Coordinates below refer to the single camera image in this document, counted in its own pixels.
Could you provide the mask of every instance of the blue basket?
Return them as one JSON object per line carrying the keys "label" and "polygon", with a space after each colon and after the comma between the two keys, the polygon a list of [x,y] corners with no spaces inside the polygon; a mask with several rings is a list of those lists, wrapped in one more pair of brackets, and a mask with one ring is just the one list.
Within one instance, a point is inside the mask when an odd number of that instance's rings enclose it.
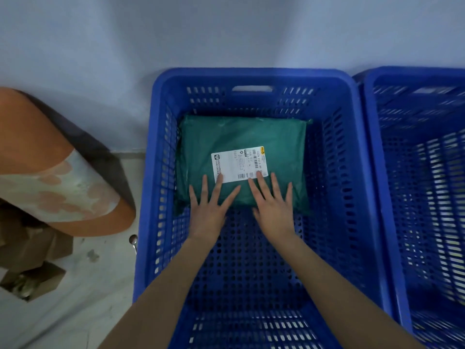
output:
{"label": "blue basket", "polygon": [[400,322],[465,346],[465,70],[381,67],[362,85]]}
{"label": "blue basket", "polygon": [[[154,84],[134,300],[187,236],[172,213],[177,124],[186,114],[313,119],[305,174],[312,217],[300,237],[389,314],[374,187],[355,82],[334,70],[173,69]],[[195,278],[171,348],[340,348],[301,282],[250,209],[228,223]]]}

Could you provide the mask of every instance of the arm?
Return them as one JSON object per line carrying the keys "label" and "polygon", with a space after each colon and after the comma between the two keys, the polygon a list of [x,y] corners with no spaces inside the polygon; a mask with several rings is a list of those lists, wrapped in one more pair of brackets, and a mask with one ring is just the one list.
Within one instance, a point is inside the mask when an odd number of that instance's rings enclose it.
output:
{"label": "arm", "polygon": [[207,178],[202,180],[200,205],[192,186],[189,236],[170,264],[147,287],[111,330],[99,349],[165,349],[173,335],[189,288],[225,222],[225,214],[240,190],[218,206],[223,176],[219,175],[208,202]]}
{"label": "arm", "polygon": [[424,349],[295,234],[292,184],[289,183],[283,200],[274,173],[271,174],[274,197],[261,173],[257,173],[257,179],[261,193],[252,179],[249,185],[258,206],[253,214],[263,234],[302,281],[342,347]]}

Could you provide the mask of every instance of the hand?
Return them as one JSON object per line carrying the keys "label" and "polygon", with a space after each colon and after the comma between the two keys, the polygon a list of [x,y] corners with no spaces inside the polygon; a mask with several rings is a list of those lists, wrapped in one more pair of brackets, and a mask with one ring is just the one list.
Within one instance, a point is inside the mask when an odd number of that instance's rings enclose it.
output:
{"label": "hand", "polygon": [[253,216],[259,223],[263,234],[276,247],[277,244],[296,235],[292,208],[292,182],[289,182],[286,200],[283,200],[275,173],[271,173],[274,197],[260,171],[257,171],[257,180],[261,193],[253,180],[249,179],[249,186],[258,206],[258,209],[252,208]]}
{"label": "hand", "polygon": [[225,223],[225,214],[240,191],[237,186],[231,194],[218,206],[218,197],[223,184],[223,175],[218,175],[212,198],[208,202],[208,184],[206,175],[202,178],[201,202],[197,203],[194,188],[189,185],[191,198],[191,220],[189,223],[189,238],[206,241],[213,247],[218,240],[219,232]]}

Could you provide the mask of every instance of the spoon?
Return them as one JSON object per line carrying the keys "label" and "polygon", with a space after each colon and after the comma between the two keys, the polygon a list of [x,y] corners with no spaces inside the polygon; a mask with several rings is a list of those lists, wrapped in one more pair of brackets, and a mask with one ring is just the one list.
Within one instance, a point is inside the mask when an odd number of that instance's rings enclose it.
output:
{"label": "spoon", "polygon": [[134,251],[137,254],[137,235],[133,234],[129,237],[129,243],[134,247]]}

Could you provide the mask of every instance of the wall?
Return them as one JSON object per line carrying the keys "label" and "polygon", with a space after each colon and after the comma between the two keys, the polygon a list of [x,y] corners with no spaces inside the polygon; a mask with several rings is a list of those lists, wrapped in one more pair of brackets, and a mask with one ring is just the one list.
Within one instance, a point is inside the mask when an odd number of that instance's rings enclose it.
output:
{"label": "wall", "polygon": [[[465,67],[465,0],[0,0],[0,85],[112,150],[146,145],[177,66]],[[70,134],[78,135],[76,130]]]}

